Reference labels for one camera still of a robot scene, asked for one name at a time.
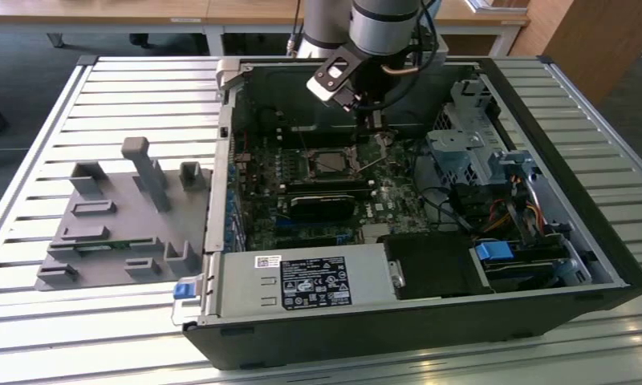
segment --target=slatted metal table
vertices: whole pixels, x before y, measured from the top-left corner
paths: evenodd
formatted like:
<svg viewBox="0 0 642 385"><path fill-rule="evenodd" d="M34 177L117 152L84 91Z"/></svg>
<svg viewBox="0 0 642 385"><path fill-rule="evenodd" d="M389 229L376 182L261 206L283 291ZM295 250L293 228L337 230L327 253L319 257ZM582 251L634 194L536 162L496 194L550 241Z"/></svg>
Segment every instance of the slatted metal table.
<svg viewBox="0 0 642 385"><path fill-rule="evenodd" d="M121 141L146 136L164 170L185 160L212 166L216 62L100 58L76 67L0 203L0 383L642 383L642 297L538 338L221 372L170 321L172 283L33 290L77 160L129 171ZM642 264L639 158L554 66L496 63Z"/></svg>

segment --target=warning label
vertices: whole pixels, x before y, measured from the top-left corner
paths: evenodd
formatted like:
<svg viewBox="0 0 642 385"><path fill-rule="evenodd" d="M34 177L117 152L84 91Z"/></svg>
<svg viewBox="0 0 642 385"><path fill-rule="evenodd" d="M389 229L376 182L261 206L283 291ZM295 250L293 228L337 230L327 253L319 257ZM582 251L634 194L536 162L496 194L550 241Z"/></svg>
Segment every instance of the warning label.
<svg viewBox="0 0 642 385"><path fill-rule="evenodd" d="M285 310L352 305L344 257L280 261Z"/></svg>

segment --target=metal frame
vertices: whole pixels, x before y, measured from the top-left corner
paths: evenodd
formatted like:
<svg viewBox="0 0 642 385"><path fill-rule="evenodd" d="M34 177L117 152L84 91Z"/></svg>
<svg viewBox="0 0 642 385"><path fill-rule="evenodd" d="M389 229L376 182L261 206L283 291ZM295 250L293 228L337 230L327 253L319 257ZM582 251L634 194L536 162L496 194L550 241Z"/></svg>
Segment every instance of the metal frame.
<svg viewBox="0 0 642 385"><path fill-rule="evenodd" d="M178 66L186 66L186 63L193 65L202 60L214 59L113 58L126 66L128 75L153 72L134 71L132 62L145 66L152 62L169 66L176 62ZM110 61L110 58L100 60L101 63ZM502 59L496 64L642 265L642 171L637 158L617 145L621 139L600 119L587 119L586 111L591 109L579 108L582 102L574 97L572 85L543 64L534 58ZM72 143L76 138L80 140L88 135L85 132L90 132L90 127L104 128L113 124L116 128L106 129L106 135L89 136L104 139L105 144L96 144L94 148L105 157L114 135L137 129L137 124L162 125L164 128L152 130L168 138L162 144L166 157L161 162L173 164L180 161L180 156L194 156L198 147L190 140L170 137L172 130L184 130L186 125L190 130L217 127L213 123L217 118L208 113L170 117L150 115L134 120L124 117L77 118L78 122L72 125L74 120L66 122L72 115L68 107L76 103L70 102L76 99L76 89L82 85L84 95L100 95L101 83L105 83L82 81L88 68L82 66L74 70L0 203L0 235L9 236L6 244L0 237L0 383L122 381L177 384L221 381L264 384L295 381L320 384L387 381L399 384L446 380L456 384L526 385L528 378L539 383L642 382L642 297L614 310L584 314L542 337L515 342L450 346L265 371L221 372L210 367L180 336L180 328L170 323L170 284L50 293L31 291L34 264L39 264L45 256L42 234L56 228L64 210L60 201L65 201L70 189L69 183L58 180L70 171L66 164L43 163L50 146ZM202 75L190 72L181 76L181 80L113 82L114 92L134 94L134 104L146 104L152 103L146 98L153 92L137 88L149 83L169 89L214 91L213 75L208 75L209 79L198 76ZM122 129L118 128L121 120L125 122ZM64 126L64 129L54 130L56 126ZM522 148L523 141L514 127L504 126L511 140ZM56 154L64 154L60 148ZM209 158L201 159L209 165ZM102 164L124 167L116 160L102 160ZM25 197L39 199L25 200ZM198 306L184 306L181 311L197 315ZM10 371L7 368L14 365L18 370Z"/></svg>

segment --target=black cable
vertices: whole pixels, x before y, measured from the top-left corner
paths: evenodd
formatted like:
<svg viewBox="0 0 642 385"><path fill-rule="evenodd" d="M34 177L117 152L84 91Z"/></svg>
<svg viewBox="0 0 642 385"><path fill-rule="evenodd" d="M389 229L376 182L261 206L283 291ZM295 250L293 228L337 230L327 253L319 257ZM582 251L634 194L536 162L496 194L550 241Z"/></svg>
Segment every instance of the black cable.
<svg viewBox="0 0 642 385"><path fill-rule="evenodd" d="M423 13L420 14L420 16L417 17L417 22L416 22L416 28L420 27L420 18L423 16L426 16L426 22L428 24L428 29L430 29L430 34L432 35L432 46L430 48L430 56L428 56L428 59L426 60L426 63L423 63L423 65L417 68L417 72L423 71L428 65L432 63L432 60L435 59L435 56L436 56L436 53L438 53L438 48L439 48L439 44L438 44L438 31L435 29L435 23L432 21L432 17L430 16L430 12L428 12L428 7L432 5L434 2L431 2L427 6L423 4L423 0L420 0L420 6L423 7Z"/></svg>
<svg viewBox="0 0 642 385"><path fill-rule="evenodd" d="M297 18L299 18L299 4L301 3L301 0L297 0L297 7L295 9L295 21L292 23L292 36L297 33Z"/></svg>
<svg viewBox="0 0 642 385"><path fill-rule="evenodd" d="M423 16L427 16L430 33L432 34L432 51L430 52L428 59L426 60L426 63L423 63L423 65L417 68L417 71L412 75L407 86L399 91L399 93L392 97L392 99L385 100L385 101L383 101L381 103L377 103L377 104L371 104L369 106L357 105L357 106L353 107L353 109L356 111L372 112L372 111L383 110L383 109L388 108L392 104L395 104L399 100L401 100L401 98L407 95L407 93L411 91L411 89L416 85L417 73L432 63L432 61L435 59L435 54L436 54L438 47L439 47L439 45L438 45L438 31L435 30L435 24L432 22L432 18L430 17L428 8L423 4L423 0L420 1L420 6L423 7L423 12L417 16L417 19L416 19L416 28L417 29L420 28L419 27L420 26L420 18ZM420 62L421 57L423 57L423 45L421 45L421 49L420 49L420 52L419 52L419 58L416 60L417 62Z"/></svg>
<svg viewBox="0 0 642 385"><path fill-rule="evenodd" d="M466 219L463 219L460 216L454 214L450 210L443 209L440 205L436 205L427 197L423 195L420 196L423 198L423 202L432 207L435 210L438 210L439 213L443 213L447 217L451 218L451 220L471 234L479 234L480 232L474 229L474 227L468 224Z"/></svg>
<svg viewBox="0 0 642 385"><path fill-rule="evenodd" d="M399 93L395 95L395 97L392 97L391 100L385 100L383 103L371 104L369 106L359 105L359 106L355 106L353 109L356 111L372 112L372 111L377 111L388 108L392 104L399 102L401 98L407 95L407 93L411 91L411 89L416 85L416 80L417 80L417 73L413 74L407 86L399 91Z"/></svg>

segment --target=cable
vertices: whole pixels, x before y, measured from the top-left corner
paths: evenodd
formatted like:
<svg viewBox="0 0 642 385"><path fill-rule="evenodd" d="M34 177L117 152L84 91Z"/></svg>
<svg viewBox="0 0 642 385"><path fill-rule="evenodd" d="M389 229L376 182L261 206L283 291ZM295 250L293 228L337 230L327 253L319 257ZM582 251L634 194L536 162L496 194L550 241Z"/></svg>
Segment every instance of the cable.
<svg viewBox="0 0 642 385"><path fill-rule="evenodd" d="M287 55L292 55L295 53L295 42L297 40L297 18L299 18L299 4L301 0L297 0L297 6L295 8L295 20L292 23L292 32L289 33L288 44L285 46Z"/></svg>
<svg viewBox="0 0 642 385"><path fill-rule="evenodd" d="M392 104L399 102L401 98L407 95L407 93L411 91L411 89L416 85L416 80L417 80L417 73L413 74L407 86L399 91L399 93L392 97L391 100L385 100L383 103L372 104L369 106L357 105L353 107L353 109L356 111L372 112L372 111L377 111L388 108Z"/></svg>
<svg viewBox="0 0 642 385"><path fill-rule="evenodd" d="M443 213L447 217L451 218L451 220L468 232L468 233L479 233L472 226L468 224L466 219L459 217L456 214L454 214L450 210L443 209L440 206L438 206L427 197L423 195L420 196L423 198L423 202L432 207L435 210L438 210L440 213Z"/></svg>
<svg viewBox="0 0 642 385"><path fill-rule="evenodd" d="M526 202L526 208L532 211L535 214L535 226L536 226L536 231L540 233L540 235L544 235L543 229L542 229L542 212L539 211L539 208L535 207L530 202Z"/></svg>
<svg viewBox="0 0 642 385"><path fill-rule="evenodd" d="M0 152L2 151L29 151L30 148L23 147L23 148L0 148Z"/></svg>
<svg viewBox="0 0 642 385"><path fill-rule="evenodd" d="M408 74L417 74L420 71L423 71L428 67L428 65L432 63L432 60L435 59L435 56L436 56L436 51L438 51L438 48L439 48L438 31L435 29L432 17L430 16L428 6L426 6L423 4L423 0L420 1L420 6L423 8L423 12L420 13L420 15L416 18L416 29L420 30L420 18L423 16L426 16L426 22L428 24L430 34L432 35L432 47L430 49L430 56L428 56L428 59L426 60L426 63L423 63L420 66L404 68L404 69L400 69L400 70L393 70L387 66L387 64L383 64L380 66L380 69L383 70L384 73L387 73L388 75L392 75L392 76L403 76L403 75L408 75Z"/></svg>
<svg viewBox="0 0 642 385"><path fill-rule="evenodd" d="M494 207L496 206L496 204L498 204L499 202L503 202L503 201L504 201L503 199L495 199L495 200L492 201L492 204L490 205L488 222L492 221L492 217L494 217Z"/></svg>

